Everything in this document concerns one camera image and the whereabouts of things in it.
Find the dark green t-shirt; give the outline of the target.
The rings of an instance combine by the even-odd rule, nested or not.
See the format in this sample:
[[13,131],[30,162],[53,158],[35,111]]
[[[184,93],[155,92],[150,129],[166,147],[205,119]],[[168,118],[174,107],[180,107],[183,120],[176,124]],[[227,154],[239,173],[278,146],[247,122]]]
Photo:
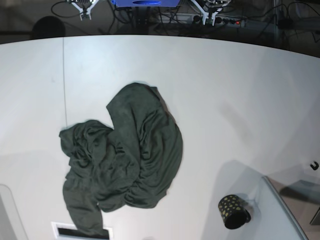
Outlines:
[[59,133],[69,157],[62,193],[75,227],[103,236],[103,213],[152,209],[166,196],[183,155],[180,129],[156,87],[131,83],[107,105],[113,126],[98,120]]

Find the blue box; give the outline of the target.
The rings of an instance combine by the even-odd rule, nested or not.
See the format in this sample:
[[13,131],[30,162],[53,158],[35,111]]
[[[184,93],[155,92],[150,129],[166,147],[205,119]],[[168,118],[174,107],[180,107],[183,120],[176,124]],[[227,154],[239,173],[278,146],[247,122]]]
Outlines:
[[176,7],[180,0],[111,0],[117,7]]

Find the white power strip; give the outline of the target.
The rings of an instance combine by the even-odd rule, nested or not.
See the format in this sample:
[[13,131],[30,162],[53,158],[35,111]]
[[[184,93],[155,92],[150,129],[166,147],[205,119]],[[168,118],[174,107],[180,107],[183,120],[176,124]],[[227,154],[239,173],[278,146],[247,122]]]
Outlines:
[[[160,23],[164,24],[203,24],[203,16],[199,14],[191,13],[161,13],[157,14],[157,19]],[[214,27],[226,25],[233,28],[244,28],[246,26],[246,20],[240,20],[238,17],[228,15],[217,15],[214,19],[205,19],[205,25],[212,25]]]

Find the black round stool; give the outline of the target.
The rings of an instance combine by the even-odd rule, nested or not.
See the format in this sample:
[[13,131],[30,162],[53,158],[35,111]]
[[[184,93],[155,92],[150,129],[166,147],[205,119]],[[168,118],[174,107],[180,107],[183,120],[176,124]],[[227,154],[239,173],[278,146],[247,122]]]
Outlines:
[[61,38],[66,36],[64,23],[55,16],[45,16],[32,27],[31,39]]

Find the small black hook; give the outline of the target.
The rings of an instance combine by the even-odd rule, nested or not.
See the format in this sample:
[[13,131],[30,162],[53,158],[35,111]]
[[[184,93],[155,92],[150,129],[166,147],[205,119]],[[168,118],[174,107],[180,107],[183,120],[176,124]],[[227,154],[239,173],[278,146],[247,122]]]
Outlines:
[[320,167],[320,165],[318,162],[314,161],[310,164],[310,167],[312,168],[312,170],[316,171]]

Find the black mug with gold dots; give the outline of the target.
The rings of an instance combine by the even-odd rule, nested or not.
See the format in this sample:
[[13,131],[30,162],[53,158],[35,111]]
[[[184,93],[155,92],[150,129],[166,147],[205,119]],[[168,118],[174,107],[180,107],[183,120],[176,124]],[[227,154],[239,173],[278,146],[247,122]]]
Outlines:
[[224,226],[229,230],[236,230],[251,221],[244,201],[235,194],[224,196],[218,203],[218,210]]

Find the grey tray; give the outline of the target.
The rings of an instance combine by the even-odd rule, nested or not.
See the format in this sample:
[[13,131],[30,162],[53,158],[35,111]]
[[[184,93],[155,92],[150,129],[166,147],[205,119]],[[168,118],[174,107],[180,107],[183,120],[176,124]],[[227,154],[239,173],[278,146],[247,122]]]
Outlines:
[[290,183],[267,177],[308,240],[320,238],[320,180],[306,177]]

